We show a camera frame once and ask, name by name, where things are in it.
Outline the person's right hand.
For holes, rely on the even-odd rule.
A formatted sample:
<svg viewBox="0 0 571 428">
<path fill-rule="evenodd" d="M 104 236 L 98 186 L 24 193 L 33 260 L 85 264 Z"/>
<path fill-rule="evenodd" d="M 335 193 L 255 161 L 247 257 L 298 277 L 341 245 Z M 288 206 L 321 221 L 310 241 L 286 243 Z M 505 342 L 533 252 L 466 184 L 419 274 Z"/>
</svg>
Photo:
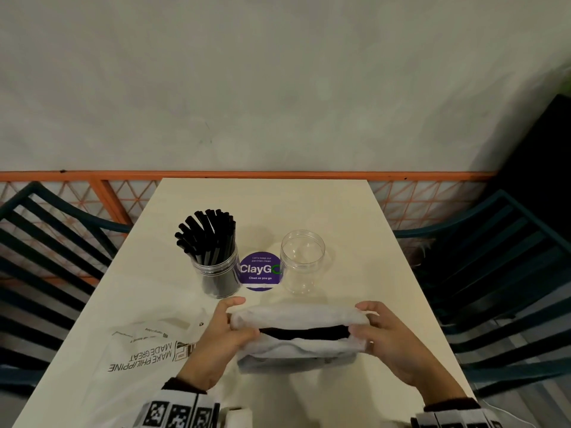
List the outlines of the person's right hand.
<svg viewBox="0 0 571 428">
<path fill-rule="evenodd" d="M 442 363 L 392 311 L 389 310 L 389 319 L 367 317 L 369 325 L 352 325 L 349 332 L 367 342 L 367 354 L 381 360 L 399 380 L 416 388 L 425 405 L 467 397 Z"/>
</svg>

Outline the person's left hand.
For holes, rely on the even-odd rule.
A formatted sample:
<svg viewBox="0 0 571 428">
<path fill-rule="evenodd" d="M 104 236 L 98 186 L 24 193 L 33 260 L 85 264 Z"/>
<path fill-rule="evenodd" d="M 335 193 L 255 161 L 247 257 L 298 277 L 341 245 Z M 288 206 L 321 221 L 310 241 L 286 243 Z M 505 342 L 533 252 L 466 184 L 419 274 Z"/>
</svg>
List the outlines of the person's left hand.
<svg viewBox="0 0 571 428">
<path fill-rule="evenodd" d="M 176 379 L 199 390 L 209 391 L 222 378 L 234 356 L 245 345 L 258 339 L 259 335 L 258 329 L 232 329 L 229 314 L 227 318 L 218 318 L 217 305 L 210 323 Z"/>
</svg>

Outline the white bag of black straws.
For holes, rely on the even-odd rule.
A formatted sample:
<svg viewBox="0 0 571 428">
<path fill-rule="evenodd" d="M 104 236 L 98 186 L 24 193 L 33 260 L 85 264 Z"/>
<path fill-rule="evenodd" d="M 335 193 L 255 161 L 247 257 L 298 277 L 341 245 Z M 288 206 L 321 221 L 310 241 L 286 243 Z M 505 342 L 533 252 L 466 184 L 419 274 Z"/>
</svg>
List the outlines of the white bag of black straws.
<svg viewBox="0 0 571 428">
<path fill-rule="evenodd" d="M 362 311 L 344 306 L 282 303 L 252 306 L 231 315 L 231 328 L 257 329 L 260 336 L 237 353 L 242 374 L 295 374 L 345 366 L 367 343 L 349 332 L 368 325 Z"/>
</svg>

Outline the clear plastic jar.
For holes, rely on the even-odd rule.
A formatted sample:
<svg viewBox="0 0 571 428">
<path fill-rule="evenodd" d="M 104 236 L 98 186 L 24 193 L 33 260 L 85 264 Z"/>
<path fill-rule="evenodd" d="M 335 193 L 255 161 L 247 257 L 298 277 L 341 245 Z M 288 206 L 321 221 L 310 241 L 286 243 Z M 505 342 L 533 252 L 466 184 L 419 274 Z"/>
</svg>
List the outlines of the clear plastic jar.
<svg viewBox="0 0 571 428">
<path fill-rule="evenodd" d="M 230 297 L 237 293 L 240 283 L 240 261 L 238 247 L 234 245 L 228 259 L 217 265 L 205 266 L 191 258 L 192 265 L 200 277 L 204 293 L 216 299 Z"/>
<path fill-rule="evenodd" d="M 286 234 L 280 247 L 281 285 L 294 295 L 310 293 L 321 276 L 325 252 L 315 232 L 298 229 Z"/>
</svg>

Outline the round purple sticker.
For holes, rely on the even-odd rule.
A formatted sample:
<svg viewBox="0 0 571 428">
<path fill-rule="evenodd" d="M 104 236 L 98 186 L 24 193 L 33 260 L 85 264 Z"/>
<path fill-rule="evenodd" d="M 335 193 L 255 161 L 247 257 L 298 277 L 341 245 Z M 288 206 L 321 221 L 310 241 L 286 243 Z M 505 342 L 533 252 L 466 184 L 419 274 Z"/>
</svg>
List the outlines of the round purple sticker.
<svg viewBox="0 0 571 428">
<path fill-rule="evenodd" d="M 282 280 L 281 265 L 280 258 L 275 254 L 266 251 L 251 253 L 240 261 L 239 283 L 254 292 L 273 289 Z"/>
</svg>

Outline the bunch of black straws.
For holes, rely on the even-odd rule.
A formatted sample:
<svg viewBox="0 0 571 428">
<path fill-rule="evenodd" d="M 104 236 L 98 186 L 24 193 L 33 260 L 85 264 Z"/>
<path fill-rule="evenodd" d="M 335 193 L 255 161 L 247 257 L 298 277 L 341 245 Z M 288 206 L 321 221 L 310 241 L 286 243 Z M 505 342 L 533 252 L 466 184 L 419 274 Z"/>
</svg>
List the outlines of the bunch of black straws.
<svg viewBox="0 0 571 428">
<path fill-rule="evenodd" d="M 174 236 L 177 246 L 190 259 L 205 266 L 217 265 L 232 254 L 236 223 L 232 215 L 220 209 L 198 210 L 178 225 Z"/>
</svg>

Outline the white printed plastic bag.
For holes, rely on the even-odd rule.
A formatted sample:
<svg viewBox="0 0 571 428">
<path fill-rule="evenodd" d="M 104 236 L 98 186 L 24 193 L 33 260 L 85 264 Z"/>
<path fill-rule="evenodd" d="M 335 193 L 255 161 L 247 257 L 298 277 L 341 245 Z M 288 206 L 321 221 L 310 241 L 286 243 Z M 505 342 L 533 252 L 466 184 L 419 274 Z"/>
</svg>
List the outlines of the white printed plastic bag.
<svg viewBox="0 0 571 428">
<path fill-rule="evenodd" d="M 182 367 L 209 318 L 201 309 L 189 323 L 166 318 L 116 328 L 94 370 L 86 397 L 103 403 L 154 391 Z"/>
</svg>

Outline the teal metal chair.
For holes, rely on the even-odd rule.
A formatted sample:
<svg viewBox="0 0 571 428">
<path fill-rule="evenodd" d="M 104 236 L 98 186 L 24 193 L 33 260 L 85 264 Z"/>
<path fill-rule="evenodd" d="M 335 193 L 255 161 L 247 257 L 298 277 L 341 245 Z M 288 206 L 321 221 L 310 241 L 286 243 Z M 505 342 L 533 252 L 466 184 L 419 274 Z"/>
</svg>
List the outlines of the teal metal chair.
<svg viewBox="0 0 571 428">
<path fill-rule="evenodd" d="M 0 181 L 0 393 L 32 395 L 132 226 L 90 183 Z"/>
<path fill-rule="evenodd" d="M 571 375 L 571 242 L 504 190 L 444 223 L 393 231 L 423 258 L 413 273 L 476 398 Z"/>
</svg>

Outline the orange mesh railing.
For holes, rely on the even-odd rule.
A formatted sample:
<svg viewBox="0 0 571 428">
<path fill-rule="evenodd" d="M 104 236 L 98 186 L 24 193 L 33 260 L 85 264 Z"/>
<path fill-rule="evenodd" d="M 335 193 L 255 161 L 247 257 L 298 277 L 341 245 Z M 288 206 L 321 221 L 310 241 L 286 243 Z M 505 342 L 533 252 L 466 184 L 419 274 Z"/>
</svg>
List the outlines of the orange mesh railing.
<svg viewBox="0 0 571 428">
<path fill-rule="evenodd" d="M 80 210 L 105 220 L 133 225 L 151 200 L 162 179 L 284 179 L 284 180 L 365 180 L 375 201 L 393 230 L 414 229 L 443 222 L 466 210 L 483 193 L 494 172 L 247 172 L 247 171 L 30 171 L 0 172 L 0 206 L 13 198 L 32 181 L 40 182 L 50 192 Z M 32 200 L 69 226 L 78 236 L 101 245 L 75 218 L 54 210 L 46 201 L 35 196 Z M 65 238 L 36 215 L 18 207 L 17 213 L 47 232 L 61 243 Z M 32 241 L 31 236 L 5 219 L 0 229 L 22 240 L 58 265 L 89 283 L 97 279 L 82 271 L 69 260 Z M 104 272 L 96 260 L 74 244 L 68 247 L 80 257 Z M 0 244 L 0 256 L 17 266 L 58 285 L 64 284 L 57 275 L 41 268 L 20 254 Z"/>
</svg>

